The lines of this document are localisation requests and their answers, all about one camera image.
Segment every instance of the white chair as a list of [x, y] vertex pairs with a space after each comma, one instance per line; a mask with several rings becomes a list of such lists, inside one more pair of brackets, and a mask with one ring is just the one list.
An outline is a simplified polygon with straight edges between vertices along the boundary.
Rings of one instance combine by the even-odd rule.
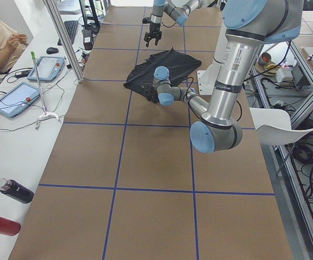
[[286, 145], [297, 142], [313, 131], [293, 130], [289, 114], [281, 109], [250, 108], [262, 145]]

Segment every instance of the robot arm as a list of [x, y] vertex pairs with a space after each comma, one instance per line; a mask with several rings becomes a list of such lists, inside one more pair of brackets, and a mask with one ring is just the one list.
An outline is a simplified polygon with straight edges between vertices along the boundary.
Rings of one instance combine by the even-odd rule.
[[162, 105], [182, 100], [200, 118], [190, 129], [193, 146], [200, 152], [226, 150], [239, 144], [242, 130], [231, 118], [241, 86], [263, 44], [296, 38], [301, 28], [303, 1], [300, 0], [230, 0], [223, 21], [227, 28], [225, 55], [221, 61], [210, 102], [194, 91], [173, 87], [168, 70], [154, 73], [154, 88]]
[[203, 0], [190, 0], [182, 7], [176, 7], [171, 0], [154, 0], [150, 17], [144, 18], [143, 23], [150, 23], [149, 32], [144, 35], [146, 46], [151, 39], [155, 39], [155, 45], [161, 40], [160, 31], [163, 12], [169, 15], [177, 24], [183, 26], [191, 11], [202, 6]]

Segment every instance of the grid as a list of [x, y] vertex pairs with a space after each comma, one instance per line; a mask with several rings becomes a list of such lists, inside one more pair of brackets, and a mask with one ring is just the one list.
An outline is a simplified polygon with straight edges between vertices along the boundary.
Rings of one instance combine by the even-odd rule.
[[163, 108], [122, 86], [136, 64], [172, 46], [202, 69], [212, 62], [217, 10], [162, 28], [147, 49], [140, 21], [150, 11], [109, 9], [10, 259], [292, 259], [244, 94], [242, 143], [200, 154], [184, 104]]

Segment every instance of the black water bottle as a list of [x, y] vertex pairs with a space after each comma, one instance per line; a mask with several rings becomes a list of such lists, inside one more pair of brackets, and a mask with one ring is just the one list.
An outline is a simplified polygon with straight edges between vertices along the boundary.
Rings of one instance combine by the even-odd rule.
[[14, 180], [0, 179], [0, 192], [21, 203], [32, 201], [34, 193]]

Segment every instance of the tablet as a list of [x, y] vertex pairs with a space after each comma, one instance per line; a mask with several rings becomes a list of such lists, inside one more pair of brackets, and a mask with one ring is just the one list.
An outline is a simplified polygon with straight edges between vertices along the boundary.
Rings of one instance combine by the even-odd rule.
[[0, 98], [0, 114], [13, 118], [29, 107], [39, 96], [37, 87], [21, 82]]
[[[40, 56], [36, 62], [40, 81], [53, 81], [60, 73], [65, 59], [63, 57]], [[36, 81], [36, 71], [33, 68], [27, 76], [28, 80]]]

